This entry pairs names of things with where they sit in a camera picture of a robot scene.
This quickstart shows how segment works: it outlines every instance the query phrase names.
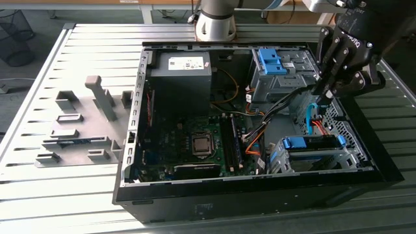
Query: blue plastic clip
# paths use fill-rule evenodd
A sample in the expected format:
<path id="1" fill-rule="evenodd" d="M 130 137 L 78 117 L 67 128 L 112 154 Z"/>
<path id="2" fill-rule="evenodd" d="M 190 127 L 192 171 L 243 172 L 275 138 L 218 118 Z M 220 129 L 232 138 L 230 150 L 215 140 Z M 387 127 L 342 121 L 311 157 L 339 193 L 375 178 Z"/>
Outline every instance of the blue plastic clip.
<path id="1" fill-rule="evenodd" d="M 275 157 L 278 156 L 278 152 L 274 153 L 272 157 L 271 157 L 271 162 L 275 160 Z"/>
<path id="2" fill-rule="evenodd" d="M 284 147 L 286 147 L 286 149 L 290 149 L 290 148 L 291 148 L 291 144 L 290 144 L 290 142 L 288 142 L 287 139 L 284 139 Z"/>
<path id="3" fill-rule="evenodd" d="M 287 69 L 282 66 L 280 57 L 275 49 L 259 49 L 259 57 L 267 75 L 286 75 Z"/>
<path id="4" fill-rule="evenodd" d="M 288 141 L 291 143 L 291 149 L 306 148 L 307 147 L 306 139 L 302 136 L 299 136 L 299 137 L 288 137 L 287 139 L 288 139 Z"/>
<path id="5" fill-rule="evenodd" d="M 346 138 L 344 138 L 343 135 L 339 135 L 339 136 L 338 136 L 338 140 L 339 140 L 339 142 L 340 142 L 340 145 L 342 145 L 343 147 L 346 147 L 346 146 L 347 146 L 347 140 L 346 140 Z"/>

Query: motherboard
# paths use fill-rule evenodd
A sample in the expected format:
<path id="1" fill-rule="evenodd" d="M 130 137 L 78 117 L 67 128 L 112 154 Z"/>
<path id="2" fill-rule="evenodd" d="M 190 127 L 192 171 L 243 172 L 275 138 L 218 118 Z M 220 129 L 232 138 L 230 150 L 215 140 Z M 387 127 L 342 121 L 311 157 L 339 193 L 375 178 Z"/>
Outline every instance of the motherboard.
<path id="1" fill-rule="evenodd" d="M 240 142 L 247 133 L 244 116 L 163 119 L 158 125 L 158 147 L 146 147 L 144 143 L 138 171 L 143 181 L 255 174 L 255 156 L 244 154 Z"/>

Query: sticker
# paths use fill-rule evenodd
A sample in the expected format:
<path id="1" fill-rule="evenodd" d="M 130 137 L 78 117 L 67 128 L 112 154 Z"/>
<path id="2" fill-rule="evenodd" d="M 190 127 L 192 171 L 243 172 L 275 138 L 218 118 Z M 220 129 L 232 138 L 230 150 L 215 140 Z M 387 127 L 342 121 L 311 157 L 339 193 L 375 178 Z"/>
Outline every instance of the sticker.
<path id="1" fill-rule="evenodd" d="M 203 57 L 171 57 L 168 70 L 203 70 Z"/>
<path id="2" fill-rule="evenodd" d="M 252 103 L 252 96 L 250 94 L 246 95 L 246 101 L 248 103 Z"/>
<path id="3" fill-rule="evenodd" d="M 262 160 L 262 158 L 259 158 L 258 164 L 259 164 L 259 166 L 264 169 L 266 163 L 264 163 L 264 161 Z"/>
<path id="4" fill-rule="evenodd" d="M 208 203 L 208 204 L 198 204 L 195 205 L 195 214 L 196 215 L 210 215 L 212 214 L 212 210 L 214 210 L 214 203 Z"/>
<path id="5" fill-rule="evenodd" d="M 292 62 L 284 62 L 283 65 L 284 65 L 284 67 L 295 67 Z"/>

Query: table leg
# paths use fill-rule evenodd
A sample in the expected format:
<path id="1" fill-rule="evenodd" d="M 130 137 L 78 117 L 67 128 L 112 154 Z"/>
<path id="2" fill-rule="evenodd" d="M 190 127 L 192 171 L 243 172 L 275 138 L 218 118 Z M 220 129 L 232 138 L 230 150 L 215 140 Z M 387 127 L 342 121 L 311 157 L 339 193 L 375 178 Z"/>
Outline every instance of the table leg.
<path id="1" fill-rule="evenodd" d="M 142 10 L 142 14 L 143 14 L 143 22 L 146 24 L 152 24 L 154 23 L 152 7 L 148 5 L 142 5 L 140 10 Z"/>
<path id="2" fill-rule="evenodd" d="M 330 24 L 334 13 L 323 13 L 320 14 L 319 20 L 316 24 Z"/>

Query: aluminum table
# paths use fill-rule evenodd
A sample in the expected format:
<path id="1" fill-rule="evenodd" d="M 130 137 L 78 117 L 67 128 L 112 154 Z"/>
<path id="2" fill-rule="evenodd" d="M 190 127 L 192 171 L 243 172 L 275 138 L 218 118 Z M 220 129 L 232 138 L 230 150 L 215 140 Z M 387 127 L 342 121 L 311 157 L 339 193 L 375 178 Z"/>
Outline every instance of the aluminum table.
<path id="1" fill-rule="evenodd" d="M 238 26 L 240 41 L 318 41 L 319 29 Z M 384 61 L 386 89 L 356 100 L 406 181 L 332 209 L 144 226 L 111 204 L 116 164 L 36 168 L 40 143 L 60 113 L 56 92 L 71 87 L 83 93 L 91 74 L 106 74 L 103 87 L 112 94 L 134 90 L 144 41 L 194 41 L 194 28 L 78 24 L 62 31 L 0 145 L 0 233 L 415 233 L 416 98 Z"/>

